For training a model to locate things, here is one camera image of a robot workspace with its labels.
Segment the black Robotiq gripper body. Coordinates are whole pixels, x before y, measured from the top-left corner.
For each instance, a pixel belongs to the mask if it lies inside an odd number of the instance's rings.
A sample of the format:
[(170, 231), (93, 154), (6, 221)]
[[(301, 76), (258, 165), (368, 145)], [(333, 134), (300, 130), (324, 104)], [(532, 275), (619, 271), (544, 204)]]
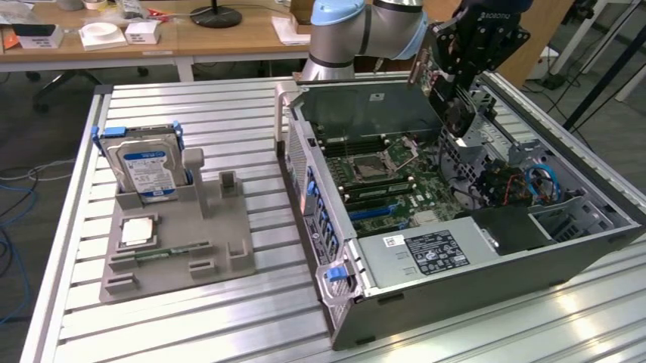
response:
[(520, 37), (529, 37), (519, 20), (531, 6), (532, 0), (460, 1), (452, 14), (456, 37), (471, 37), (485, 24), (508, 26)]

